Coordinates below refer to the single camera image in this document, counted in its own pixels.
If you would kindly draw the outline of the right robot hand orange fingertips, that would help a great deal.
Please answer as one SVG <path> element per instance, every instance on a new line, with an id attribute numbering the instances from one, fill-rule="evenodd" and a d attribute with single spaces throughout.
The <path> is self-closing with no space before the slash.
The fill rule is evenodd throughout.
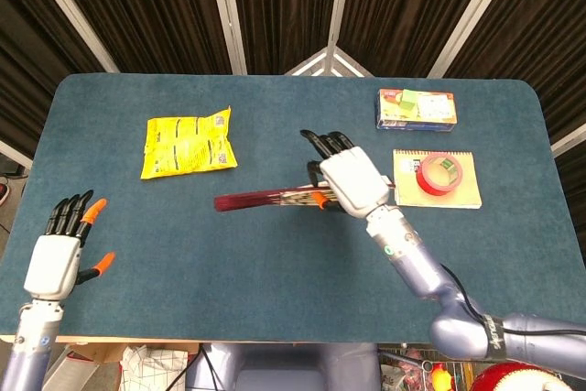
<path id="1" fill-rule="evenodd" d="M 300 134 L 321 156 L 321 161 L 307 164 L 311 184 L 317 187 L 321 175 L 345 212 L 364 219 L 388 203 L 390 189 L 379 170 L 347 135 L 339 131 L 317 135 L 308 129 Z"/>

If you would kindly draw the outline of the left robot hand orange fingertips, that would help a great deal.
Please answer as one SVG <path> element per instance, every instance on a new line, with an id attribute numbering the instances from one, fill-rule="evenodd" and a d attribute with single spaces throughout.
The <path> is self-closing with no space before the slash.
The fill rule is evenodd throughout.
<path id="1" fill-rule="evenodd" d="M 76 286 L 106 273 L 115 260 L 109 252 L 94 266 L 80 269 L 89 232 L 108 200 L 88 202 L 92 190 L 61 200 L 51 211 L 45 232 L 37 239 L 24 290 L 34 300 L 62 301 Z"/>

